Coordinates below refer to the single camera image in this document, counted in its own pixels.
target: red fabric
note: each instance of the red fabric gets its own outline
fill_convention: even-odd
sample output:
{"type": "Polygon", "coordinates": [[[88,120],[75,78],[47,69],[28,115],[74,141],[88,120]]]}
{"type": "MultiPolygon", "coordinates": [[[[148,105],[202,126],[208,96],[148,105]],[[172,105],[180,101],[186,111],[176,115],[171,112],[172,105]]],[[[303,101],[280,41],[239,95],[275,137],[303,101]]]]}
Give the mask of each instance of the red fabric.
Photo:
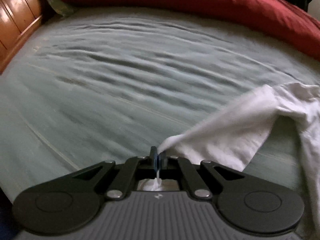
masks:
{"type": "Polygon", "coordinates": [[[320,22],[284,0],[62,0],[80,6],[170,9],[245,25],[320,61],[320,22]]]}

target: mattress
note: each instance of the mattress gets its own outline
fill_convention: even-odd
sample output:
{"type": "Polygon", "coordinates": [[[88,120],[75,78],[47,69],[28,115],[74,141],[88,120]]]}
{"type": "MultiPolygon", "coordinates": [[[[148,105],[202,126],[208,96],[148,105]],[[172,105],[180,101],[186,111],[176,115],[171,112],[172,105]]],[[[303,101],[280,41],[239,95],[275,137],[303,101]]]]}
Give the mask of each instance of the mattress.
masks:
{"type": "MultiPolygon", "coordinates": [[[[85,8],[39,29],[0,77],[0,187],[24,189],[103,160],[148,155],[263,84],[319,84],[320,63],[262,33],[146,8],[85,8]]],[[[293,121],[281,117],[244,172],[307,203],[293,121]]]]}

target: silver screw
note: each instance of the silver screw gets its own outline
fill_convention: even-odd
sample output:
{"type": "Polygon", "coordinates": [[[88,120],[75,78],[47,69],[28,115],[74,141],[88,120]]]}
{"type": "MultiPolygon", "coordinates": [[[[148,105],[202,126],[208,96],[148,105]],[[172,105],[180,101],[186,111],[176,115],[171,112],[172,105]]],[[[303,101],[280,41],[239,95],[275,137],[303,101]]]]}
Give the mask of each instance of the silver screw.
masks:
{"type": "Polygon", "coordinates": [[[122,192],[120,190],[117,190],[117,189],[109,190],[107,192],[107,196],[109,198],[120,198],[122,196],[122,192]]]}
{"type": "Polygon", "coordinates": [[[197,197],[209,197],[210,196],[210,191],[206,189],[197,189],[195,191],[195,195],[197,197]]]}

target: wooden bed frame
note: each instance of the wooden bed frame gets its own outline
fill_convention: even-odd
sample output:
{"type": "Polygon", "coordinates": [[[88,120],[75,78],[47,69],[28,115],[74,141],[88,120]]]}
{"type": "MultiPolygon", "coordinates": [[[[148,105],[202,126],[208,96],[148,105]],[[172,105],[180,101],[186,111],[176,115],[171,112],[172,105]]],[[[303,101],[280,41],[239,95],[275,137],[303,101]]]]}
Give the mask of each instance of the wooden bed frame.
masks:
{"type": "Polygon", "coordinates": [[[0,0],[0,74],[30,35],[54,14],[46,0],[0,0]]]}

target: white garment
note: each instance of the white garment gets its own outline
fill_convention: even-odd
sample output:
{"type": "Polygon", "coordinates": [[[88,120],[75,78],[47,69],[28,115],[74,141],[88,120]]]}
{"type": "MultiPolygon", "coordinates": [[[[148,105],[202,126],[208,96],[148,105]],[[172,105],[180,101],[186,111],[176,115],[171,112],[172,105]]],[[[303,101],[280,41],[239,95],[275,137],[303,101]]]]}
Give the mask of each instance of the white garment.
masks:
{"type": "Polygon", "coordinates": [[[243,171],[267,139],[279,115],[289,116],[296,122],[313,220],[320,237],[320,87],[300,83],[264,85],[184,134],[167,138],[158,151],[174,148],[194,164],[210,159],[243,171]]]}

